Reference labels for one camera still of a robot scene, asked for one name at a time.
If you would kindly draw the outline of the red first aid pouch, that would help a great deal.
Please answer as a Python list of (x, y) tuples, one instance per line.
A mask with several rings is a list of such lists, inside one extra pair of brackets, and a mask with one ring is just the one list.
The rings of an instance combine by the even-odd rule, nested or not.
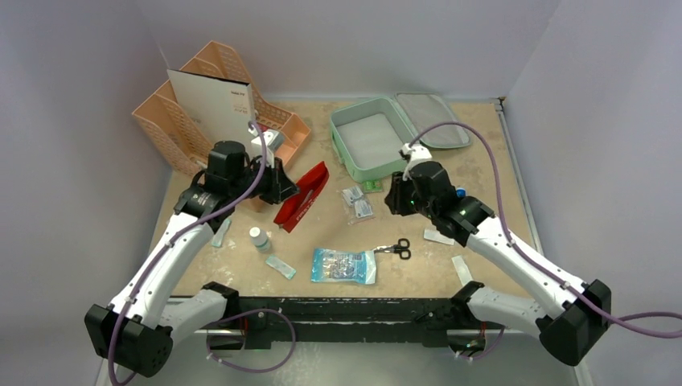
[(287, 199), (276, 214), (273, 222), (282, 230), (291, 233), (310, 210), (330, 177), (325, 162), (319, 162), (308, 170), (297, 182), (299, 192)]

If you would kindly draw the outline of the white bandage strip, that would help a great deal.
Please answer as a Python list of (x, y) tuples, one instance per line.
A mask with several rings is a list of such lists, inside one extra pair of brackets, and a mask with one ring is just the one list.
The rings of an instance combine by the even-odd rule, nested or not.
[(427, 241), (432, 241), (439, 244), (454, 245), (455, 241), (452, 238), (442, 235), (438, 230), (426, 228), (423, 232), (423, 238)]
[(471, 272), (462, 255), (452, 257), (451, 260), (462, 286), (465, 286), (469, 282), (473, 281)]

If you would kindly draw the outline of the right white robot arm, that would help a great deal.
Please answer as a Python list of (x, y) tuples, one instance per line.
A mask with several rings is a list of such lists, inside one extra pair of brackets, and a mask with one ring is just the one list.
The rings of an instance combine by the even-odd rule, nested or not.
[(610, 324), (611, 290), (600, 280), (587, 283), (559, 268), (513, 234), (501, 216), (473, 196), (458, 196), (438, 162), (416, 165), (391, 176), (385, 203), (393, 215), (420, 214), (462, 247), (492, 262), (528, 294), (502, 294), (480, 282), (459, 290), (451, 315), (463, 327), (477, 321), (509, 326), (539, 339), (565, 365), (577, 366)]

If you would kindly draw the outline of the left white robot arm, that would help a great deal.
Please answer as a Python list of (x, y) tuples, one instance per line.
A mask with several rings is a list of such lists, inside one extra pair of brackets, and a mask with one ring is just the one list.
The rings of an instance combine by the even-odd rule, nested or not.
[(136, 375), (154, 376), (176, 343), (206, 325), (228, 329), (270, 312), (242, 310), (238, 291), (214, 281), (185, 302), (168, 302), (189, 264), (241, 201), (258, 197), (276, 204), (298, 193), (267, 140), (259, 136), (252, 144), (257, 151), (253, 158), (239, 142), (214, 145), (207, 168), (179, 196), (166, 230), (142, 267), (108, 305), (87, 311), (88, 335), (107, 361), (111, 384), (126, 385)]

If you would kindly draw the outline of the green pill pack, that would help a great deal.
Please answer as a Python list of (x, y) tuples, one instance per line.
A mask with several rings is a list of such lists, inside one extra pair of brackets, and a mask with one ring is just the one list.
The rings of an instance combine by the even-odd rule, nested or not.
[(361, 188), (364, 193), (377, 193), (384, 190), (380, 179), (364, 181), (361, 184)]

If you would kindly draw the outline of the clear bag of pads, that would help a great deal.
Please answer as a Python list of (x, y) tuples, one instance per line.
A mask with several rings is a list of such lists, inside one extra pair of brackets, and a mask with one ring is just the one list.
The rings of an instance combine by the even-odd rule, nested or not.
[(345, 204), (349, 224), (357, 224), (375, 217), (372, 205), (359, 185), (344, 188), (340, 194)]

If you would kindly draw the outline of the small white bottle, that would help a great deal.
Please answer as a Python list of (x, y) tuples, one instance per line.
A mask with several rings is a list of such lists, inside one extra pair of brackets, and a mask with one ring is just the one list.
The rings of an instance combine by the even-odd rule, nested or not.
[(252, 227), (249, 229), (249, 237), (259, 253), (267, 253), (271, 249), (271, 240), (267, 232), (259, 227)]

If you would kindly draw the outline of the mint green open case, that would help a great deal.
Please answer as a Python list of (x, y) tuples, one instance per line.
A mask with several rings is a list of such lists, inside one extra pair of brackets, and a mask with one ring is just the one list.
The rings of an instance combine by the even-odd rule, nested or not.
[(351, 178), (363, 183), (405, 168), (399, 149), (431, 125), (457, 121), (434, 93), (400, 92), (335, 110), (330, 115), (333, 149)]

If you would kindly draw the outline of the bandage strip left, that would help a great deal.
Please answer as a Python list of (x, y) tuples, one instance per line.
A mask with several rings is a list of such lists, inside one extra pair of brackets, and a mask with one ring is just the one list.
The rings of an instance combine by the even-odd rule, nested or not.
[(214, 236), (212, 237), (211, 246), (213, 248), (221, 248), (224, 242), (226, 233), (228, 232), (232, 221), (227, 218), (216, 230)]

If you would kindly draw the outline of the blue gauze packet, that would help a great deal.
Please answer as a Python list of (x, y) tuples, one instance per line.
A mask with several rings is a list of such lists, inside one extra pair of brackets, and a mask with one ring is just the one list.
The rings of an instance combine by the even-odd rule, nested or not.
[(376, 282), (376, 259), (373, 251), (343, 252), (327, 248), (314, 251), (311, 280), (324, 282), (354, 282), (373, 285)]

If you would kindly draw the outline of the white booklet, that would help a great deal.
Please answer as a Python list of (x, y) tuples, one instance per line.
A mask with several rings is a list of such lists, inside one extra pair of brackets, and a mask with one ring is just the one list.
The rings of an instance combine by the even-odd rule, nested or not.
[(256, 109), (249, 82), (174, 69), (166, 72), (177, 102), (210, 142), (239, 142), (253, 154), (249, 122), (256, 119)]

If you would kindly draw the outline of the peach plastic file organizer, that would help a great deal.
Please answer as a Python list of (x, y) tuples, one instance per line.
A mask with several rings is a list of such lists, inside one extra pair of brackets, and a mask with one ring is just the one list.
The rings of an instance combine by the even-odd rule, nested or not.
[(193, 176), (207, 165), (218, 141), (249, 146), (254, 119), (279, 133), (275, 154), (286, 167), (306, 146), (311, 130), (296, 113), (265, 101), (238, 53), (209, 42), (132, 113), (144, 133), (173, 170)]

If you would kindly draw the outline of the black handled scissors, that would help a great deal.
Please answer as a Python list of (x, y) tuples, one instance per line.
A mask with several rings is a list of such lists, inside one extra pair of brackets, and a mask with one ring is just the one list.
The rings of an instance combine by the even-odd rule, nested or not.
[(372, 251), (374, 253), (396, 254), (401, 260), (409, 260), (412, 256), (410, 245), (409, 239), (399, 238), (395, 244), (377, 246)]

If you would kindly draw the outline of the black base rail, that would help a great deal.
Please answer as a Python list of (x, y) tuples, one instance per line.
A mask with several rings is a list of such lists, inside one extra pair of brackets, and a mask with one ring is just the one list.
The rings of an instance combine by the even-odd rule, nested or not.
[(243, 332), (248, 349), (272, 343), (419, 343), (464, 348), (464, 337), (500, 326), (481, 322), (450, 298), (242, 297), (229, 306), (236, 320), (212, 322), (210, 330)]

